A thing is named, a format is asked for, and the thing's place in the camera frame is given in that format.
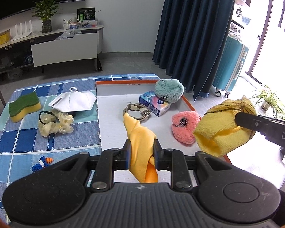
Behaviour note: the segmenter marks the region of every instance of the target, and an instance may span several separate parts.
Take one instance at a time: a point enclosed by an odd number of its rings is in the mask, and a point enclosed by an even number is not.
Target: potted plant
[[[274,116],[277,118],[278,113],[282,110],[282,102],[277,95],[270,90],[268,86],[265,86],[262,90],[258,90],[258,93],[253,95],[252,98],[257,98],[256,105],[261,103],[261,108],[267,111],[269,107],[272,108]]]
[[[51,17],[57,13],[57,9],[59,9],[59,5],[57,4],[57,0],[42,0],[40,2],[34,2],[35,11],[33,16],[39,17],[42,20],[42,33],[51,32],[52,24]]]

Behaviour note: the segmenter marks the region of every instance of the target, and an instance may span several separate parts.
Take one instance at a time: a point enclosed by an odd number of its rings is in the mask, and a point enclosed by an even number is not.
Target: table
[[[49,102],[74,86],[79,91],[90,90],[95,95],[96,81],[114,80],[159,80],[154,74],[113,75],[90,77],[77,80],[59,81],[16,90],[9,102],[19,96],[36,91],[43,110],[50,110]],[[46,156],[58,162],[80,151],[90,155],[101,153],[97,103],[90,111],[77,112],[70,134],[50,134],[42,137],[38,131],[39,112],[26,115],[20,122],[13,123],[9,117],[8,106],[0,116],[0,218],[7,220],[2,206],[2,194],[12,182],[31,174],[31,168],[40,157]]]
[[[73,38],[74,40],[55,41],[65,32],[63,29],[48,33],[34,32],[25,38],[10,40],[0,45],[0,74],[31,65],[41,66],[43,71],[43,65],[79,59],[94,59],[93,65],[97,70],[101,68],[97,66],[97,54],[102,52],[103,27],[98,25],[92,28],[80,28],[82,34],[78,38]],[[34,63],[25,64],[24,59],[31,55],[32,51]]]

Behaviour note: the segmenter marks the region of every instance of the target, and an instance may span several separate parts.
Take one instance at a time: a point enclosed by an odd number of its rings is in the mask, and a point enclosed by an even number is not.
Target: orange toy
[[[53,162],[54,162],[53,158],[46,158],[46,163],[51,164]]]

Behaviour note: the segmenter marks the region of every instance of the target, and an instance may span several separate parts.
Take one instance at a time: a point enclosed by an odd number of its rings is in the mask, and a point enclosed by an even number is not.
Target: yellow box
[[[11,40],[11,30],[6,30],[5,32],[0,33],[0,45],[3,45],[10,40]]]

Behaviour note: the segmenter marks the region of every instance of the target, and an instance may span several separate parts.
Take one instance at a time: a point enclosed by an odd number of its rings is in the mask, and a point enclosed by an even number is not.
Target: plant pot
[[[263,111],[267,111],[269,109],[270,105],[264,100],[261,104],[261,108]]]
[[[51,32],[51,31],[52,31],[51,20],[43,21],[42,22],[42,33]]]

